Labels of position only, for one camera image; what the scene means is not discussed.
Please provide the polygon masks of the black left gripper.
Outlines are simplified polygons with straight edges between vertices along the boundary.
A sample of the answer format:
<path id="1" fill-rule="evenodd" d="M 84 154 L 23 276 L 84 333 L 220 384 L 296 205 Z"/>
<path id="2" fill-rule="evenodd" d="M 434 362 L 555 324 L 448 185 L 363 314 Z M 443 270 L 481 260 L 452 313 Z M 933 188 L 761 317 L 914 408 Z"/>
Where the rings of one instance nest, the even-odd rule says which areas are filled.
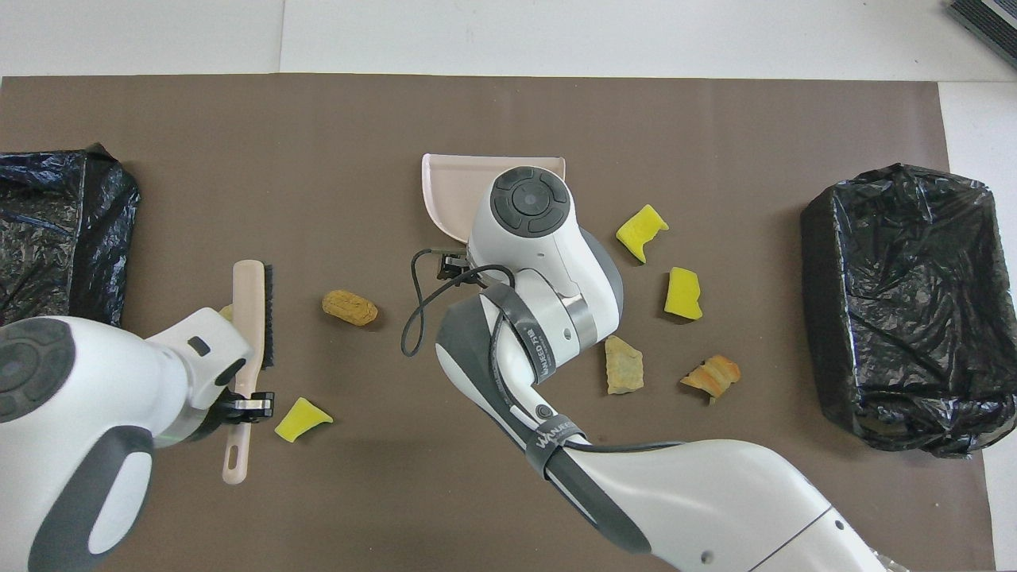
<path id="1" fill-rule="evenodd" d="M 190 435 L 190 441 L 196 443 L 205 439 L 223 424 L 235 426 L 239 420 L 271 419 L 275 413 L 275 392 L 254 392 L 245 399 L 239 399 L 238 393 L 223 388 L 199 427 Z M 234 406 L 237 400 L 238 409 Z"/>

